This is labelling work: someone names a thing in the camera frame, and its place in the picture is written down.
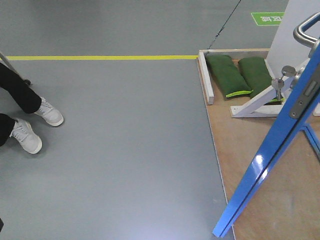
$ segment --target gray floor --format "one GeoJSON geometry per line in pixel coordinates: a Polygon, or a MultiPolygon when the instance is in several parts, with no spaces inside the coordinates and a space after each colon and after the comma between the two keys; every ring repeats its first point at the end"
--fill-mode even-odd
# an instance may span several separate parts
{"type": "MultiPolygon", "coordinates": [[[[7,55],[197,55],[238,0],[2,0],[7,55]]],[[[288,0],[242,0],[216,49],[269,48],[276,26],[251,12],[284,12],[288,0]]]]}
{"type": "Polygon", "coordinates": [[[35,156],[1,149],[3,239],[213,239],[226,203],[195,60],[16,65],[65,123],[2,90],[1,110],[43,139],[35,156]]]}
{"type": "MultiPolygon", "coordinates": [[[[0,50],[196,55],[237,2],[5,0],[0,50]]],[[[242,1],[215,48],[268,48],[277,27],[257,27],[250,12],[287,2],[242,1]]],[[[65,123],[23,114],[0,89],[1,112],[30,121],[43,141],[37,155],[13,139],[0,149],[1,239],[216,239],[226,201],[195,60],[13,64],[65,123]]]]}

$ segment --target white sneaker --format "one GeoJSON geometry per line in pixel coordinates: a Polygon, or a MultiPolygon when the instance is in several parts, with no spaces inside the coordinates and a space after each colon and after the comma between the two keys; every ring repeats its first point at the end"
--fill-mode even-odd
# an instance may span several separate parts
{"type": "Polygon", "coordinates": [[[59,110],[47,102],[43,97],[41,97],[40,108],[35,114],[42,117],[48,124],[54,127],[59,126],[64,122],[64,117],[59,110]]]}
{"type": "Polygon", "coordinates": [[[13,130],[10,137],[14,137],[20,143],[24,150],[30,154],[36,154],[42,148],[42,141],[38,135],[34,133],[29,122],[15,118],[13,130]]]}

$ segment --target white wooden frame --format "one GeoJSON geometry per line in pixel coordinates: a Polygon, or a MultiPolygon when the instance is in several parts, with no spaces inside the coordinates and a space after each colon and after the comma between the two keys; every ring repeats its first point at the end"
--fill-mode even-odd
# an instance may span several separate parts
{"type": "Polygon", "coordinates": [[[214,89],[211,84],[211,77],[208,71],[205,54],[208,55],[229,55],[232,59],[243,59],[247,57],[258,56],[266,58],[269,48],[244,48],[244,49],[212,49],[200,50],[198,55],[199,75],[203,81],[206,103],[214,104],[214,89]]]}
{"type": "MultiPolygon", "coordinates": [[[[211,84],[211,77],[206,64],[205,55],[229,55],[232,59],[242,59],[246,57],[262,57],[267,58],[269,49],[266,48],[249,48],[249,49],[214,49],[214,50],[200,50],[198,56],[198,68],[199,75],[203,81],[204,91],[208,105],[214,103],[214,90],[211,84]]],[[[307,65],[308,59],[304,61],[296,69],[300,69],[302,66],[307,65]]],[[[265,60],[266,67],[272,78],[275,78],[268,61],[265,60]]],[[[284,87],[281,89],[281,93],[284,96],[284,101],[290,95],[290,85],[293,77],[284,77],[284,87]]],[[[281,111],[283,104],[279,105],[265,105],[270,102],[276,96],[276,90],[269,86],[264,91],[253,97],[251,100],[241,106],[231,106],[230,113],[233,118],[258,118],[258,117],[276,117],[281,111]]],[[[313,112],[314,116],[320,116],[320,104],[313,112]]]]}

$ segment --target wooden board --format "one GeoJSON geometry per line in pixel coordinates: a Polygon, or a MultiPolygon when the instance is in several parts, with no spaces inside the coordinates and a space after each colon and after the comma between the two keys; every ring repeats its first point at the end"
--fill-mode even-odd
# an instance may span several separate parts
{"type": "MultiPolygon", "coordinates": [[[[229,107],[249,98],[226,100],[212,85],[214,105],[206,107],[229,200],[275,118],[231,118],[229,107]]],[[[320,118],[309,122],[320,136],[320,118]]],[[[320,240],[320,162],[302,132],[236,220],[234,232],[236,240],[320,240]]]]}

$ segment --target white wall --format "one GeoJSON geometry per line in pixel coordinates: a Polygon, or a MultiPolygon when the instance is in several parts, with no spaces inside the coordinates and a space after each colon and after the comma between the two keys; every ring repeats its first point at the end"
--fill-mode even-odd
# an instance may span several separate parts
{"type": "MultiPolygon", "coordinates": [[[[317,12],[320,12],[320,0],[289,0],[266,58],[276,77],[281,76],[283,66],[297,67],[308,58],[311,48],[298,43],[293,37],[293,32],[296,26],[317,12]]],[[[320,22],[306,33],[319,38],[320,22]]]]}

